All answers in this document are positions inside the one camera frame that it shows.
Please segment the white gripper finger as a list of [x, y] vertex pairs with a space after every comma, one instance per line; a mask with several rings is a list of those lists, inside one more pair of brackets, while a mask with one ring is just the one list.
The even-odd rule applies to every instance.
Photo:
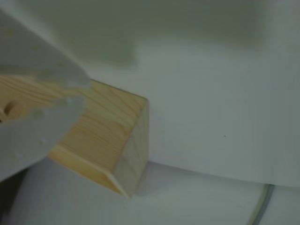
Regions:
[[0, 74], [30, 75], [70, 88], [90, 84], [77, 63], [4, 10], [0, 11]]
[[44, 159], [84, 112], [81, 96], [60, 98], [0, 125], [0, 179]]

